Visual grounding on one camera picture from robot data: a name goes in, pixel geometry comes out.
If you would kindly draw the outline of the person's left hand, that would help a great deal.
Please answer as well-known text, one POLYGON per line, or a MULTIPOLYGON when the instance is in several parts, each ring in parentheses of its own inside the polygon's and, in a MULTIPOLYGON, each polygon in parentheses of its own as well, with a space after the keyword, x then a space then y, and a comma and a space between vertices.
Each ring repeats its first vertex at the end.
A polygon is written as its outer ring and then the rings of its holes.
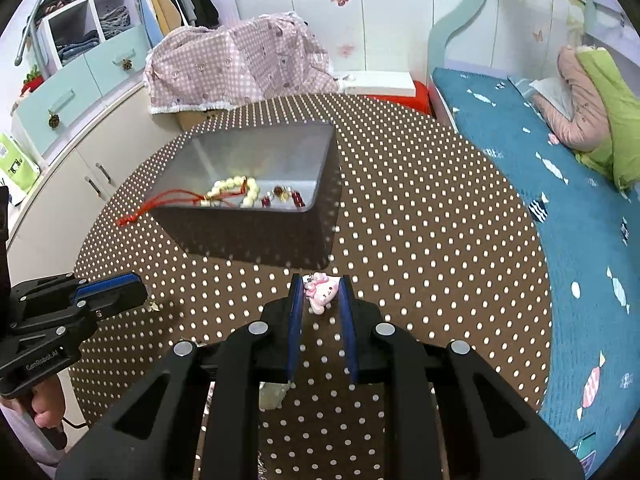
POLYGON ((62 424, 66 404, 58 376, 53 375, 32 388, 32 400, 1 399, 1 404, 17 413, 32 414, 39 428, 55 428, 62 424))

